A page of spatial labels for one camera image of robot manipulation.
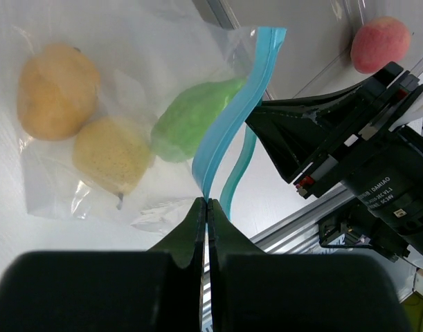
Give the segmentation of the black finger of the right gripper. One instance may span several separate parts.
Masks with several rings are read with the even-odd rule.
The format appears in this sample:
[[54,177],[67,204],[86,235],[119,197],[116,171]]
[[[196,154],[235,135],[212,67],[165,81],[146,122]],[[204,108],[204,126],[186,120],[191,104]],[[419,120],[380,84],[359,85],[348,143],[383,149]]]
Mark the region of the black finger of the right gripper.
[[362,81],[324,95],[269,100],[245,123],[287,183],[340,183],[371,175],[374,83]]

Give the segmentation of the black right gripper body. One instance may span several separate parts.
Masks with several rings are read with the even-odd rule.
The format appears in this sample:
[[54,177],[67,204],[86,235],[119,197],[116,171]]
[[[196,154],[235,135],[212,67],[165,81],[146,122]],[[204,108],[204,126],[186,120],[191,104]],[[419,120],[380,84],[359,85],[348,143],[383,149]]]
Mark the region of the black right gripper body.
[[422,93],[418,78],[391,62],[331,95],[329,107],[308,114],[329,134],[294,185],[301,196],[318,197],[343,184],[423,256],[423,137],[399,123]]

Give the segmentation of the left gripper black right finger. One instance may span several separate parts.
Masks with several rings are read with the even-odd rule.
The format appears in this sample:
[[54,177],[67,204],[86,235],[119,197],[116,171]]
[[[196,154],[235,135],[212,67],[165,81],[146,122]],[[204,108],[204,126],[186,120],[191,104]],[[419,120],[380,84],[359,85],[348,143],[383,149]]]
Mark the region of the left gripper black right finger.
[[395,287],[367,255],[270,255],[207,204],[215,331],[409,331]]

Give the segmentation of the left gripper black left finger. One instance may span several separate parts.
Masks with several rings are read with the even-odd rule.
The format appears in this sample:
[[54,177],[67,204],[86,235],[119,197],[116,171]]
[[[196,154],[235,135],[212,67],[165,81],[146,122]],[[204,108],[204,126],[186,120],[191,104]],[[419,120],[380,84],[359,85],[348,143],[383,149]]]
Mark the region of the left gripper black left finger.
[[146,251],[36,251],[0,280],[0,331],[199,331],[206,202]]

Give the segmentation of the green chayote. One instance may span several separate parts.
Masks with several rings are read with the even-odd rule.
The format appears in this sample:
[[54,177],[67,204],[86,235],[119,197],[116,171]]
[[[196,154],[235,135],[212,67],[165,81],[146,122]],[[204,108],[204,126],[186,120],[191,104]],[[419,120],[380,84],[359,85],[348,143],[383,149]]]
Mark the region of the green chayote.
[[181,92],[152,128],[152,151],[169,163],[193,158],[209,126],[245,83],[241,78],[204,82]]

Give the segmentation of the pink peach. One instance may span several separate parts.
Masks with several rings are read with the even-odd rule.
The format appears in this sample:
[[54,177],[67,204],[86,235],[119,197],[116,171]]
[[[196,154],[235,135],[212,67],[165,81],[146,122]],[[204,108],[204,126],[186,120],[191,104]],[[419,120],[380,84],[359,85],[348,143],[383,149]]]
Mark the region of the pink peach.
[[389,62],[405,57],[411,44],[406,25],[394,17],[379,17],[358,29],[352,40],[350,58],[362,74],[375,73]]

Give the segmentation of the yellow pear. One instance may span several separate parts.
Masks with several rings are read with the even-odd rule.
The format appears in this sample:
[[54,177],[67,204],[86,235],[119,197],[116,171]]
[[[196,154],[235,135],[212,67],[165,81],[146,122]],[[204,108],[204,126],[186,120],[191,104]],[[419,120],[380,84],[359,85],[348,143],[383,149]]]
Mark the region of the yellow pear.
[[86,124],[75,137],[72,162],[90,181],[118,198],[137,187],[153,162],[146,132],[137,121],[103,116]]

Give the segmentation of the clear zip top bag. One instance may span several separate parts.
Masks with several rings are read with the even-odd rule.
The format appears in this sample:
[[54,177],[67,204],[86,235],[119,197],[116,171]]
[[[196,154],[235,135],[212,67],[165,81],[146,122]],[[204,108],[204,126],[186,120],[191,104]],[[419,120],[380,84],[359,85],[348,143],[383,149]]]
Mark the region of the clear zip top bag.
[[[96,218],[169,232],[196,198],[208,196],[219,162],[267,89],[286,34],[282,27],[224,29],[198,21],[12,27],[6,42],[7,83],[28,213],[60,220]],[[73,165],[79,132],[65,140],[38,140],[23,130],[17,118],[21,71],[50,44],[80,50],[100,73],[97,109],[83,126],[103,116],[123,116],[137,121],[146,132],[153,162],[125,196],[121,210],[116,208],[116,196]],[[246,83],[209,126],[193,158],[169,163],[152,151],[152,128],[181,92],[233,78]]]

